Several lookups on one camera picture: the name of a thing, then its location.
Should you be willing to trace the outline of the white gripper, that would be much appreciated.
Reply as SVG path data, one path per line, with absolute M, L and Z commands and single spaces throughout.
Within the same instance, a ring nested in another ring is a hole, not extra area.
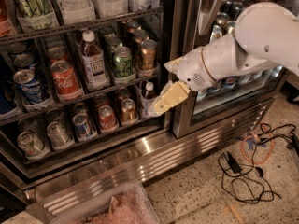
M 170 108 L 185 101 L 191 90 L 207 89 L 215 83 L 215 79 L 206 69 L 201 49 L 194 49 L 182 57 L 169 61 L 164 67 L 181 81 L 169 81 L 164 86 L 160 95 L 149 106 L 148 112 L 152 117 L 161 116 Z

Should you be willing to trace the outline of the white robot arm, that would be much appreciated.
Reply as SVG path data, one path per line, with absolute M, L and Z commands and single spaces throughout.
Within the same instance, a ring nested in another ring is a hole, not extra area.
M 299 20 L 275 3 L 256 3 L 238 16 L 232 33 L 164 65 L 178 80 L 164 86 L 149 114 L 158 117 L 185 101 L 191 91 L 210 88 L 223 78 L 278 65 L 299 76 Z

